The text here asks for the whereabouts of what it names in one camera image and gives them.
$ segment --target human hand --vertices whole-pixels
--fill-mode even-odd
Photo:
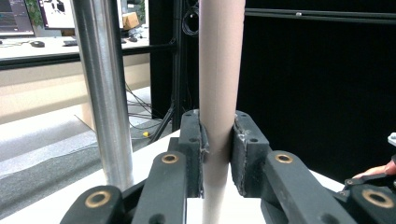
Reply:
[[[368,169],[366,172],[355,175],[352,178],[361,178],[364,175],[378,175],[378,174],[396,175],[395,162],[390,161],[390,162],[388,162],[387,165],[377,166],[377,167]]]

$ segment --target white surface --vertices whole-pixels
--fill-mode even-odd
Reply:
[[[0,59],[19,58],[39,55],[63,54],[78,52],[78,46],[64,47],[65,40],[74,40],[70,36],[55,36],[55,37],[39,37],[39,38],[14,38],[2,40],[0,45]],[[34,48],[30,43],[23,43],[19,46],[13,46],[22,42],[42,41],[45,43],[44,48]],[[147,46],[149,44],[148,38],[140,39],[137,42],[129,42],[122,44],[123,49],[130,49],[135,47]]]
[[[170,137],[178,137],[179,131],[134,153],[134,181],[138,183],[149,175],[154,158],[167,150]],[[313,172],[318,181],[328,189],[339,191],[343,185]],[[85,190],[106,183],[103,171],[89,175],[76,183],[61,189],[49,197],[34,203],[21,211],[0,220],[0,224],[15,223],[59,223],[76,198]],[[231,173],[226,185],[219,223],[264,223],[260,199],[245,199],[233,184]],[[187,223],[202,223],[202,199],[187,200]]]

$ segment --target silver pole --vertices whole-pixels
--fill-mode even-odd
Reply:
[[[132,145],[117,1],[71,2],[106,181],[125,190],[133,184]]]

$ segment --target cardboard tube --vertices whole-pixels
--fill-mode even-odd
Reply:
[[[227,182],[245,0],[201,0],[199,8],[200,121],[209,141],[204,162],[203,223],[211,224],[219,222]]]

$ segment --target screw hole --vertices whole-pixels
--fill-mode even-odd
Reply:
[[[96,191],[88,196],[85,205],[89,208],[100,207],[110,201],[110,197],[110,193],[105,190]]]
[[[377,194],[370,194],[369,196],[370,198],[372,198],[373,200],[379,202],[379,203],[384,203],[385,199]]]
[[[364,189],[361,192],[363,198],[369,203],[372,203],[378,207],[392,208],[394,207],[393,200],[381,191],[372,189]]]
[[[164,163],[175,163],[178,161],[178,156],[174,154],[164,155],[162,161]]]
[[[276,160],[282,163],[291,163],[293,161],[293,158],[285,154],[279,154],[276,155]]]
[[[163,214],[156,214],[152,216],[148,224],[164,224],[165,223],[165,216]]]

